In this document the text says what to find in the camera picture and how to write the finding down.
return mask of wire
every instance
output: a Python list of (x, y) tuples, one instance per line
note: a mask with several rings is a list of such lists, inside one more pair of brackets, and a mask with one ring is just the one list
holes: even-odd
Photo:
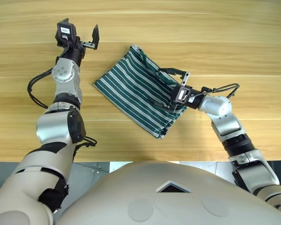
[(89, 146), (95, 147), (96, 144), (97, 144), (97, 141), (96, 141), (94, 138), (91, 138), (91, 137), (85, 136), (85, 138), (84, 138), (83, 140), (86, 141), (86, 142), (76, 145), (75, 151), (74, 151), (74, 156), (76, 155), (77, 151), (78, 151), (82, 146), (85, 146), (85, 147), (88, 148)]
[[(64, 48), (64, 51), (62, 52), (62, 54), (61, 54), (59, 57), (63, 57), (63, 56), (66, 54), (66, 52), (69, 50), (69, 48), (70, 48), (70, 45), (67, 45), (67, 46)], [(45, 105), (44, 103), (42, 103), (40, 100), (38, 100), (38, 99), (32, 94), (32, 86), (33, 86), (36, 82), (38, 82), (39, 80), (41, 80), (41, 79), (43, 79), (44, 77), (50, 75), (51, 72), (52, 72), (52, 69), (53, 69), (53, 68), (50, 68), (50, 69), (48, 69), (46, 72), (43, 72), (42, 74), (37, 75), (36, 77), (33, 77), (33, 78), (29, 81), (29, 83), (28, 83), (28, 85), (27, 85), (27, 92), (28, 92), (29, 97), (31, 98), (31, 100), (32, 100), (35, 104), (37, 104), (38, 106), (40, 106), (40, 107), (42, 107), (42, 108), (44, 108), (44, 109), (47, 109), (48, 106)]]
[(227, 98), (230, 98), (230, 97), (235, 95), (235, 92), (237, 91), (237, 89), (239, 87), (240, 87), (240, 85), (238, 83), (232, 83), (232, 84), (228, 84), (226, 86), (222, 86), (220, 88), (213, 88), (211, 90), (202, 92), (202, 93), (197, 94), (197, 95), (192, 95), (190, 97), (191, 98), (195, 98), (195, 97), (200, 96), (200, 95), (207, 95), (207, 94), (210, 94), (210, 93), (219, 93), (219, 92), (224, 92), (224, 91), (228, 91), (228, 90), (232, 90), (233, 89), (233, 91), (230, 94), (228, 94), (228, 96), (227, 96)]

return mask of sticker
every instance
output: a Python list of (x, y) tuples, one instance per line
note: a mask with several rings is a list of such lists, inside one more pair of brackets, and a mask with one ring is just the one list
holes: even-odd
[(184, 92), (185, 92), (184, 90), (180, 91), (180, 93), (179, 93), (179, 97), (178, 97), (178, 99), (179, 99), (179, 100), (181, 100), (181, 99), (182, 99), (182, 96), (183, 96)]
[(195, 99), (194, 97), (190, 97), (190, 98), (188, 99), (188, 102), (193, 103), (194, 99)]
[(70, 29), (68, 28), (61, 27), (60, 30), (62, 33), (70, 34)]

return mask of green striped bag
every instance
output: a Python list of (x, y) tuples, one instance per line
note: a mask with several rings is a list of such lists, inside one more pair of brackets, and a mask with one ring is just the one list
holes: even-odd
[(168, 112), (156, 106), (169, 107), (171, 92), (177, 84), (167, 73), (159, 71), (138, 46), (132, 45), (94, 86), (130, 119), (161, 139), (187, 109), (179, 106)]

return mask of wooden table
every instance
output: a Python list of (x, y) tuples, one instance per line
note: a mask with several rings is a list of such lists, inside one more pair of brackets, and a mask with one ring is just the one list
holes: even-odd
[[(81, 112), (98, 145), (76, 161), (227, 160), (204, 113), (187, 110), (157, 140), (94, 88), (131, 44), (161, 67), (190, 70), (196, 89), (239, 83), (234, 113), (266, 159), (281, 159), (281, 0), (0, 0), (0, 161), (39, 147), (44, 110), (26, 87), (54, 65), (56, 23), (67, 17), (82, 40), (96, 23), (100, 30), (98, 50), (88, 49), (81, 65)], [(34, 87), (47, 104), (54, 90), (50, 76)]]

